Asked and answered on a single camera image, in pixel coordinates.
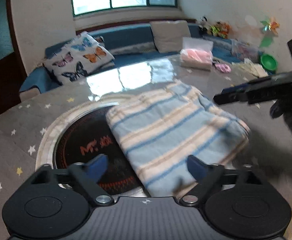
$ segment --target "black circular cover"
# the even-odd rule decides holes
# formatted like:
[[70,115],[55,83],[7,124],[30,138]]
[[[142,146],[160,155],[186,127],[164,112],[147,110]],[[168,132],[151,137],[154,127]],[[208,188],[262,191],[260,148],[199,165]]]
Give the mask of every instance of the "black circular cover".
[[206,202],[205,214],[225,235],[267,239],[286,230],[291,209],[274,189],[246,184],[220,191]]
[[55,163],[65,169],[73,163],[86,163],[103,153],[108,156],[108,170],[98,185],[110,195],[125,193],[142,186],[126,160],[106,122],[107,106],[94,110],[73,123],[60,138]]
[[17,190],[4,204],[8,232],[27,239],[52,239],[78,228],[88,216],[85,198],[58,185],[33,184]]

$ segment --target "towel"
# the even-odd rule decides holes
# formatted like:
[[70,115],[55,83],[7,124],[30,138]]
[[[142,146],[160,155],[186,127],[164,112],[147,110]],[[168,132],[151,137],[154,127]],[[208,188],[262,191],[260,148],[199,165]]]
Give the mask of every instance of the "towel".
[[196,184],[186,160],[225,165],[248,142],[249,128],[195,87],[176,81],[111,108],[108,125],[152,197],[181,197]]

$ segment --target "door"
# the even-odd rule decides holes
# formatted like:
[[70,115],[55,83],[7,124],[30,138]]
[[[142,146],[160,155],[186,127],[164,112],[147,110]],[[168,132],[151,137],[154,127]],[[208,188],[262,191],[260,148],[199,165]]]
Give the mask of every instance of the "door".
[[11,20],[10,0],[0,0],[0,114],[20,103],[26,78]]

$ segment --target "sofa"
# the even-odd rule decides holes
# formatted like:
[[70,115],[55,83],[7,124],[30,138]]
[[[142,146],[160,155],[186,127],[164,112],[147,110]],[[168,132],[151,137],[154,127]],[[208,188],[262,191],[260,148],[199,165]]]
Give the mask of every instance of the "sofa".
[[[191,37],[203,38],[200,35],[197,24],[188,24]],[[156,50],[150,24],[126,25],[121,27],[107,28],[89,33],[93,37],[102,36],[105,40],[105,48],[113,54],[115,60],[113,66],[101,67],[91,74],[97,74],[109,69],[118,68],[124,65],[143,62],[159,57],[166,57],[177,54],[177,52],[159,53]],[[227,62],[240,62],[231,55],[231,41],[220,38],[213,39],[214,57]],[[45,49],[45,58],[60,50],[68,41],[55,44]],[[44,67],[33,70],[22,84],[19,95],[21,101],[30,99],[36,95],[48,92],[61,86],[57,79]]]

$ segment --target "green bowl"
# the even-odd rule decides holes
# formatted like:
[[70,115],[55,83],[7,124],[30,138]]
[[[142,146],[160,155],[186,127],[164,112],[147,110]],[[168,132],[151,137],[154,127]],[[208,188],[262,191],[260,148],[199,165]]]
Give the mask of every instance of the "green bowl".
[[269,54],[262,54],[262,56],[260,57],[260,63],[266,71],[276,73],[278,62],[273,56]]

